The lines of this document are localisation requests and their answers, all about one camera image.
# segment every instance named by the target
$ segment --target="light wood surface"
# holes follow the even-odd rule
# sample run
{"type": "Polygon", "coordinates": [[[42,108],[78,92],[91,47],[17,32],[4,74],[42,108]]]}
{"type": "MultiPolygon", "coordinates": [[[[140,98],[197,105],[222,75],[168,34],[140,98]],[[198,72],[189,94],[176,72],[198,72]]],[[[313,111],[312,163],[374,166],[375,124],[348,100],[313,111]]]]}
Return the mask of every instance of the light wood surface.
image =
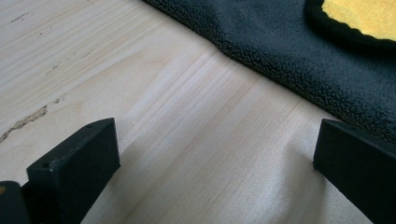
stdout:
{"type": "Polygon", "coordinates": [[[0,1],[0,180],[115,118],[83,223],[370,223],[312,167],[305,99],[141,1],[0,1]]]}

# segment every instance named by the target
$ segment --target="wooden board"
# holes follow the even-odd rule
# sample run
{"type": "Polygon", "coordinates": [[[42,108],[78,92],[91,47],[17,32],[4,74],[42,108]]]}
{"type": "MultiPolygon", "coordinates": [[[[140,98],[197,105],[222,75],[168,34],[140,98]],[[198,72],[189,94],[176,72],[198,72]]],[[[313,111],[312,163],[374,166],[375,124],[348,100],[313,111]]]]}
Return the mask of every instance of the wooden board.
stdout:
{"type": "Polygon", "coordinates": [[[370,223],[312,167],[331,115],[141,1],[0,2],[0,179],[115,118],[83,223],[370,223]]]}

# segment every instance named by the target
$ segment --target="yellow sponge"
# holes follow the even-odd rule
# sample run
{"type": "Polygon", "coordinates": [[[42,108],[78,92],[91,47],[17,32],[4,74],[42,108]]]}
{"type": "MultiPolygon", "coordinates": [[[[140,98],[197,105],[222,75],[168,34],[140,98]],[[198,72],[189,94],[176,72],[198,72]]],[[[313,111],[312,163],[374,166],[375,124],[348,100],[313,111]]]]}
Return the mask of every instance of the yellow sponge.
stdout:
{"type": "Polygon", "coordinates": [[[322,9],[364,35],[396,41],[396,0],[325,0],[322,9]]]}

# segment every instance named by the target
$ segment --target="wood grain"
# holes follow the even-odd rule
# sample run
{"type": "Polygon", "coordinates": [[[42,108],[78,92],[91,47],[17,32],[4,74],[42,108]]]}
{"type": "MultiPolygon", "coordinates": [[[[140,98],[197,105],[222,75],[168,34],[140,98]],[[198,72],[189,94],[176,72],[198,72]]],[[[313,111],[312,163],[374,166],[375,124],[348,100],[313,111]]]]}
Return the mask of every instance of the wood grain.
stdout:
{"type": "Polygon", "coordinates": [[[112,117],[83,223],[370,223],[312,167],[331,115],[144,2],[1,1],[0,26],[1,180],[112,117]]]}

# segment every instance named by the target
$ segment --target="dark gray fleece fabric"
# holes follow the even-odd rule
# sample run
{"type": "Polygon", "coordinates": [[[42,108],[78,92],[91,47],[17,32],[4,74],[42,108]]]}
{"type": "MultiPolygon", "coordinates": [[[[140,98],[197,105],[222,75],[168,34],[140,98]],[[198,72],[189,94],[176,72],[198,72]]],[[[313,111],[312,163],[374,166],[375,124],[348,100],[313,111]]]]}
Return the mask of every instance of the dark gray fleece fabric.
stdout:
{"type": "Polygon", "coordinates": [[[396,57],[318,35],[305,21],[304,0],[146,1],[229,57],[396,144],[396,57]]]}

